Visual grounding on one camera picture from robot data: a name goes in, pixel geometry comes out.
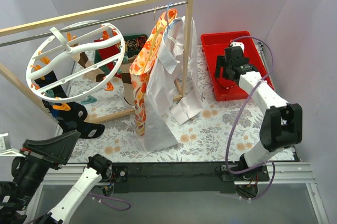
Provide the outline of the red sock front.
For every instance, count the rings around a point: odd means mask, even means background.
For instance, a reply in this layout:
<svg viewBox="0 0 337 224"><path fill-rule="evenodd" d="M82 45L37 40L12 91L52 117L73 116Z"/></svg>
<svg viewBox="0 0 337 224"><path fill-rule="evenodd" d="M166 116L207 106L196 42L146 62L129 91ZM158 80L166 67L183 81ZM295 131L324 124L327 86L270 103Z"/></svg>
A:
<svg viewBox="0 0 337 224"><path fill-rule="evenodd" d="M228 79L225 79L225 78L218 78L216 79L217 82L219 83L219 85L223 88L223 89L232 89L236 86L236 83L232 80L228 80Z"/></svg>

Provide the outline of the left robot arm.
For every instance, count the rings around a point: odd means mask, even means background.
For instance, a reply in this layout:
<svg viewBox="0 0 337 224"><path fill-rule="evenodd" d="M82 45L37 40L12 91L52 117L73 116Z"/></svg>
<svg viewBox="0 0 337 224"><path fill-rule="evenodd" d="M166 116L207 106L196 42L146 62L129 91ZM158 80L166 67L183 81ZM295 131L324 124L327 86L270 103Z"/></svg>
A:
<svg viewBox="0 0 337 224"><path fill-rule="evenodd" d="M69 223L92 189L111 178L111 161L95 154L72 185L45 182L51 170L68 164L80 135L70 131L23 143L12 162L12 181L1 181L1 223Z"/></svg>

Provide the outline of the teal clothes clip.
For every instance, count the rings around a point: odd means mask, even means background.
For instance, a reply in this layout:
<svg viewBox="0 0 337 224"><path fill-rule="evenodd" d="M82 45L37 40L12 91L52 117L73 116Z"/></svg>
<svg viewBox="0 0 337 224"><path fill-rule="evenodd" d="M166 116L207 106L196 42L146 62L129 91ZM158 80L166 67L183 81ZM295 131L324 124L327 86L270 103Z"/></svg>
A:
<svg viewBox="0 0 337 224"><path fill-rule="evenodd" d="M81 100L80 103L82 105L87 105L87 104L95 103L96 101L97 101L97 98L89 95L84 100Z"/></svg>

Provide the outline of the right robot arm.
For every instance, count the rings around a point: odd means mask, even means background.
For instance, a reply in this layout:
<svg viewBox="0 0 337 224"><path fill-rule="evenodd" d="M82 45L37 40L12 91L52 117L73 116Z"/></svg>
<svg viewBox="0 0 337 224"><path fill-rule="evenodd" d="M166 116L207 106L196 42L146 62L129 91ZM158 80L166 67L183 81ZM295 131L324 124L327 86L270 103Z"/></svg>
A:
<svg viewBox="0 0 337 224"><path fill-rule="evenodd" d="M248 181L277 153L302 141L303 110L299 104L291 104L280 97L268 85L257 68L249 63L249 58L244 56L241 42L231 42L225 54L217 57L215 77L220 76L234 81L264 116L258 143L240 157L237 165L225 164L227 173Z"/></svg>

